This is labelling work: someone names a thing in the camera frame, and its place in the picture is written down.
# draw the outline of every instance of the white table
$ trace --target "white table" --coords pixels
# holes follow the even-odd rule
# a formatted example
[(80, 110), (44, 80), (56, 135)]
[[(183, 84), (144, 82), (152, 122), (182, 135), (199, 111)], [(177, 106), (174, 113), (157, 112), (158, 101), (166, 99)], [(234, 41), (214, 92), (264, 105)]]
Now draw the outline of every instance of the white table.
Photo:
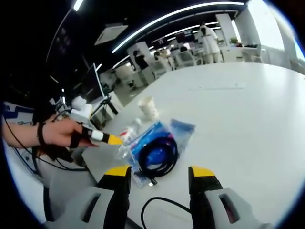
[[(161, 120), (196, 125), (188, 147), (158, 185), (132, 182), (128, 216), (154, 196), (189, 206), (188, 166), (211, 169), (253, 207), (262, 222), (278, 223), (296, 201), (305, 179), (305, 76), (259, 63), (219, 63), (166, 73), (131, 101), (105, 128), (118, 134), (141, 115), (137, 102), (153, 96)], [(96, 180), (118, 164), (117, 147), (102, 144), (83, 157)], [(147, 228), (192, 228), (191, 216), (162, 201), (146, 209)]]

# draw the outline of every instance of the black wrist strap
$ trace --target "black wrist strap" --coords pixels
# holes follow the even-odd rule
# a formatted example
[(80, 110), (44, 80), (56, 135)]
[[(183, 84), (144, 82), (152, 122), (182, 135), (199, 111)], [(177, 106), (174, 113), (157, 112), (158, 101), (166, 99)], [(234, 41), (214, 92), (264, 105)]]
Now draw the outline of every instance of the black wrist strap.
[(42, 134), (42, 129), (43, 129), (43, 126), (45, 124), (46, 123), (38, 123), (38, 128), (37, 128), (37, 138), (38, 138), (39, 144), (41, 146), (45, 146), (46, 145), (46, 142), (44, 141), (43, 134)]

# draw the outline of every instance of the white chair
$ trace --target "white chair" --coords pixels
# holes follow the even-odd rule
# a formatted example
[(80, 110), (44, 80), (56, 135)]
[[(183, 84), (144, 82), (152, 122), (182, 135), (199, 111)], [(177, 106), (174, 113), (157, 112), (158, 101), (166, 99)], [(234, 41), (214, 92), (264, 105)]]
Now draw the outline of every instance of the white chair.
[(177, 56), (177, 62), (181, 67), (190, 67), (202, 64), (202, 59), (196, 59), (189, 50), (179, 53)]
[(251, 53), (243, 51), (243, 57), (246, 62), (264, 63), (262, 60), (262, 45), (258, 44), (256, 50)]
[(163, 74), (167, 72), (165, 66), (161, 63), (160, 60), (150, 62), (148, 63), (148, 65), (151, 67), (156, 79), (160, 78)]

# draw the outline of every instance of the floor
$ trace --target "floor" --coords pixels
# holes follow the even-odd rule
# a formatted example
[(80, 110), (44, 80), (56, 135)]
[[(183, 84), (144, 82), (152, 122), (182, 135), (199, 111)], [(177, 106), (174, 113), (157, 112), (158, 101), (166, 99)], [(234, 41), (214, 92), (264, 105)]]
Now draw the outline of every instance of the floor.
[(114, 90), (115, 94), (121, 101), (123, 106), (126, 106), (129, 102), (131, 102), (134, 97), (140, 94), (146, 87), (137, 88), (135, 90), (131, 90), (125, 86), (117, 86)]

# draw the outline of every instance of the black finger strap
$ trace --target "black finger strap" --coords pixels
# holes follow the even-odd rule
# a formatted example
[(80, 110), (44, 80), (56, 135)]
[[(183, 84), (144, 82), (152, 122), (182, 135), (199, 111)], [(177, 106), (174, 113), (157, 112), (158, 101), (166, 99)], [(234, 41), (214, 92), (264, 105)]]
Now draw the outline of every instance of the black finger strap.
[(45, 124), (46, 123), (40, 122), (40, 123), (38, 123), (38, 128), (37, 128), (37, 138), (38, 138), (39, 144), (41, 146), (45, 146), (46, 145), (46, 142), (43, 139), (43, 133), (42, 133), (42, 129), (43, 129), (43, 126)]
[(70, 148), (77, 148), (81, 141), (81, 134), (74, 131), (71, 135)]

